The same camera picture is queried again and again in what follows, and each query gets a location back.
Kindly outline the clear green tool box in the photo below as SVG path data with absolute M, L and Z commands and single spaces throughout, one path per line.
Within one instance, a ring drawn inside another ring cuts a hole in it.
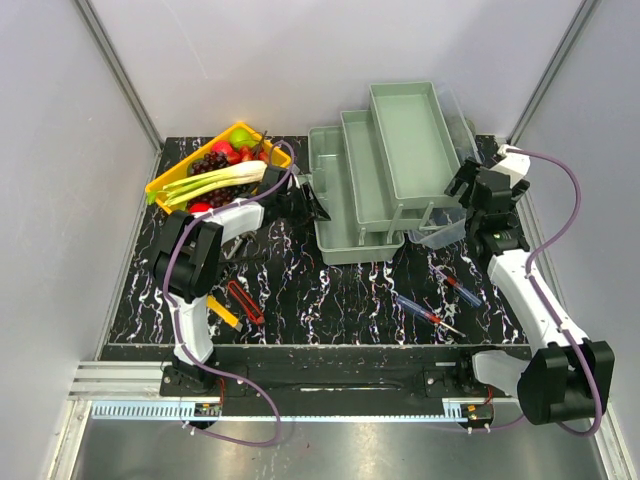
M 440 249 L 465 236 L 466 212 L 445 189 L 479 154 L 453 91 L 424 81 L 369 94 L 368 108 L 308 134 L 308 178 L 330 217 L 315 224 L 327 265 L 387 262 L 406 241 Z

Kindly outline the black handled tool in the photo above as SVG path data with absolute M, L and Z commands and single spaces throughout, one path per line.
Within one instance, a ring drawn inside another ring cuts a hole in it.
M 267 256 L 264 254 L 261 254 L 261 255 L 234 257 L 231 259 L 221 259 L 219 260 L 219 263 L 222 265 L 231 265 L 231 264 L 241 264 L 241 263 L 264 262 L 265 260 L 267 260 Z

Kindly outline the steel claw hammer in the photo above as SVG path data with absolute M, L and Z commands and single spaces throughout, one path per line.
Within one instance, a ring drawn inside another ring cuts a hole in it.
M 241 255 L 241 250 L 255 239 L 255 233 L 244 233 L 221 246 L 220 261 L 231 262 Z

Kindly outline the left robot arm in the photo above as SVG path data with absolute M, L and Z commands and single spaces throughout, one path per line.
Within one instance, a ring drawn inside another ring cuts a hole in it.
M 279 219 L 304 224 L 331 217 L 309 182 L 288 168 L 268 166 L 254 193 L 203 213 L 175 211 L 156 239 L 151 273 L 171 311 L 172 363 L 186 366 L 181 380 L 193 394 L 209 393 L 217 381 L 216 370 L 206 364 L 214 352 L 207 297 L 217 279 L 222 247 Z

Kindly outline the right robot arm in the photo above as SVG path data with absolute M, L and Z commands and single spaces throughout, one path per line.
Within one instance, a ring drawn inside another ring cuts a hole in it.
M 499 162 L 486 167 L 468 159 L 446 194 L 466 210 L 465 240 L 474 263 L 507 300 L 525 333 L 531 358 L 503 350 L 481 350 L 459 366 L 457 388 L 469 396 L 488 386 L 516 399 L 533 425 L 556 424 L 572 435 L 594 435 L 607 409 L 615 356 L 605 341 L 592 341 L 563 309 L 536 265 L 549 246 L 530 248 L 516 207 L 536 153 L 508 144 Z M 570 422 L 588 420 L 579 432 Z

